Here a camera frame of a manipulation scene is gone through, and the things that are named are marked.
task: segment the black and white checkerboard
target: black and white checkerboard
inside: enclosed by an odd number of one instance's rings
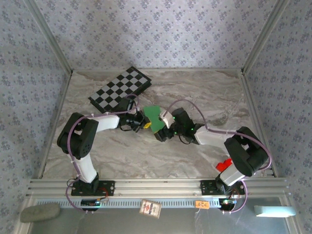
[[[89,97],[89,100],[99,111],[105,113],[114,110],[126,95],[139,95],[149,86],[151,86],[151,79],[135,67],[130,67]]]

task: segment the yellow object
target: yellow object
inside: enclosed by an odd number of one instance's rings
[[[147,123],[147,124],[144,125],[143,129],[147,129],[147,128],[149,128],[151,125],[152,125],[152,123],[149,122],[149,123]]]
[[[199,209],[209,209],[210,204],[208,201],[195,201],[195,207]]]

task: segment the red object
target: red object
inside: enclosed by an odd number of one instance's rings
[[[225,169],[227,169],[232,164],[232,159],[228,158],[224,162],[218,163],[218,165],[215,167],[218,171],[223,172]]]

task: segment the orange label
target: orange label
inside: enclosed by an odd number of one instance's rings
[[[209,209],[210,205],[208,201],[195,201],[195,207],[199,209]]]

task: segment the purple floral wallpaper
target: purple floral wallpaper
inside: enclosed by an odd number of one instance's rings
[[[312,233],[312,2],[291,0],[248,74],[280,176]]]
[[[0,233],[18,218],[67,77],[23,1],[1,1]]]
[[[242,67],[276,0],[37,0],[73,69]]]

